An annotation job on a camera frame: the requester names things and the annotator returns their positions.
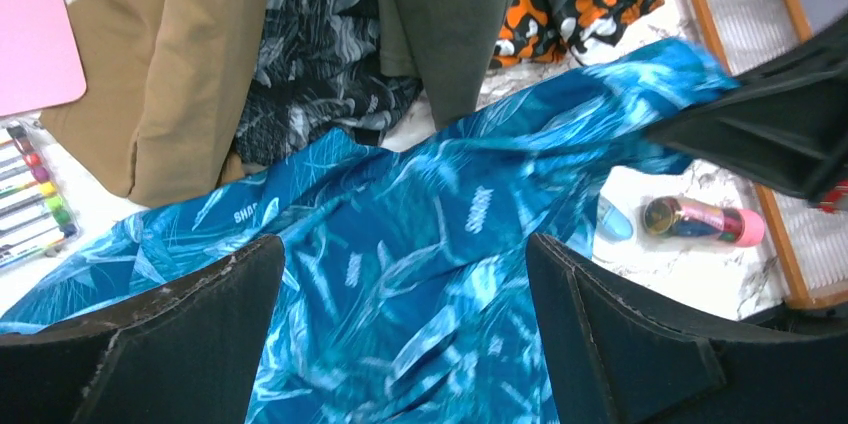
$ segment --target marker set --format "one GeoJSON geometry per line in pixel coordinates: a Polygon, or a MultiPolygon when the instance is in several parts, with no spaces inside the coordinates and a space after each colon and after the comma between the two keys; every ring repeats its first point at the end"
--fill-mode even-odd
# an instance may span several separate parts
{"type": "Polygon", "coordinates": [[[0,268],[41,255],[76,234],[24,128],[0,129],[0,268]]]}

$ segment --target white marble table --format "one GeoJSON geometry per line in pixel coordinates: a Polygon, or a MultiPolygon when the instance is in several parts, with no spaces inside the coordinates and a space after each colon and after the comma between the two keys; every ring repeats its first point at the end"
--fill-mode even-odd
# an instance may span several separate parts
{"type": "MultiPolygon", "coordinates": [[[[619,46],[595,57],[611,60],[668,36],[694,38],[691,20],[682,17],[685,13],[681,12],[681,2],[666,0],[665,6],[632,26],[619,46]]],[[[576,65],[575,61],[566,60],[557,65],[525,64],[491,72],[481,91],[479,105],[488,105],[576,65]]],[[[23,120],[28,127],[37,129],[36,116],[23,120]]],[[[422,96],[384,145],[393,150],[405,149],[433,132],[426,96],[422,96]]],[[[34,138],[44,146],[45,160],[56,171],[58,184],[83,232],[78,241],[58,256],[0,271],[0,314],[69,253],[140,209],[108,194],[49,134],[36,130],[34,138]]],[[[634,223],[639,207],[660,195],[685,194],[723,206],[756,206],[746,181],[705,162],[696,162],[681,176],[646,176],[616,168],[602,192],[634,223]]],[[[641,239],[639,233],[637,226],[637,236],[631,241],[614,246],[599,242],[595,249],[596,262],[677,301],[729,319],[742,319],[781,300],[782,277],[768,243],[752,249],[680,242],[657,245],[646,244],[648,241],[641,239]]]]}

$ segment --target bottle with pink cap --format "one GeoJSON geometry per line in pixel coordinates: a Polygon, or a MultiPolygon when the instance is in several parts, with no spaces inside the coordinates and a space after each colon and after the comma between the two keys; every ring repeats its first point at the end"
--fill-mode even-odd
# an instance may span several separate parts
{"type": "Polygon", "coordinates": [[[753,247],[762,242],[763,218],[749,209],[716,207],[686,197],[660,197],[645,206],[642,223],[659,237],[701,238],[753,247]]]}

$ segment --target wooden frame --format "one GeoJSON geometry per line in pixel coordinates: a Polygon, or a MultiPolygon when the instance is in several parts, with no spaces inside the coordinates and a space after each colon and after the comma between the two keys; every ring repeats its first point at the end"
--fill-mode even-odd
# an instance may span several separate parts
{"type": "MultiPolygon", "coordinates": [[[[789,19],[799,41],[803,42],[812,37],[813,32],[807,21],[801,0],[783,1],[786,4],[789,19]]],[[[695,19],[701,27],[704,45],[718,58],[725,69],[729,70],[727,53],[707,0],[690,0],[690,2],[695,13],[695,19]]],[[[807,288],[773,191],[759,184],[755,184],[754,189],[762,206],[765,221],[789,288],[789,296],[786,298],[787,305],[798,309],[821,309],[848,301],[848,283],[845,282],[814,291],[807,288]]]]}

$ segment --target pink board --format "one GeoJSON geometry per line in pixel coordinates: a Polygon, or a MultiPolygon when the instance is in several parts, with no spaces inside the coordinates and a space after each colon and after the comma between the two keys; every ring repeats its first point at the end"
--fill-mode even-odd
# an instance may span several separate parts
{"type": "Polygon", "coordinates": [[[65,0],[0,0],[0,116],[75,101],[85,90],[65,0]]]}

